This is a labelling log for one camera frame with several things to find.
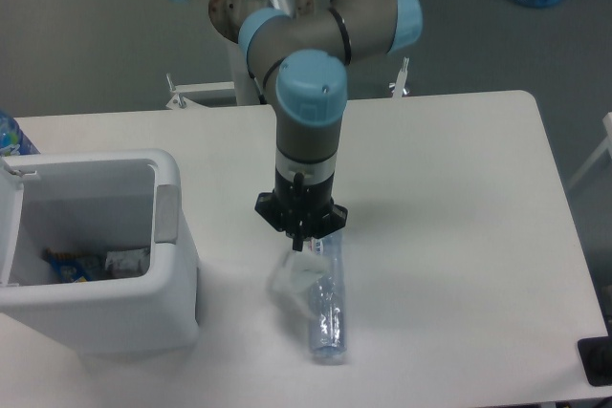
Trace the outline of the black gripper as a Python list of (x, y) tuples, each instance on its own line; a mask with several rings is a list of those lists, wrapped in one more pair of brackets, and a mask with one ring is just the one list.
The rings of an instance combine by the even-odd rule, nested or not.
[(335, 175), (307, 184), (301, 173), (288, 180), (274, 174), (272, 192), (258, 195), (255, 211), (276, 231), (292, 238), (292, 250), (303, 250), (303, 238), (323, 238), (346, 226), (348, 209), (335, 204), (332, 190)]

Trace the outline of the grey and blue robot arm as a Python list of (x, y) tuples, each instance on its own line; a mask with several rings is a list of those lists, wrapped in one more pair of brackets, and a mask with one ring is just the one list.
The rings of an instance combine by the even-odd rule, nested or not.
[(326, 11), (296, 17), (261, 0), (238, 24), (238, 46), (276, 116), (275, 178), (256, 212), (294, 250), (346, 225), (332, 197), (347, 67), (418, 40), (419, 0), (329, 0)]

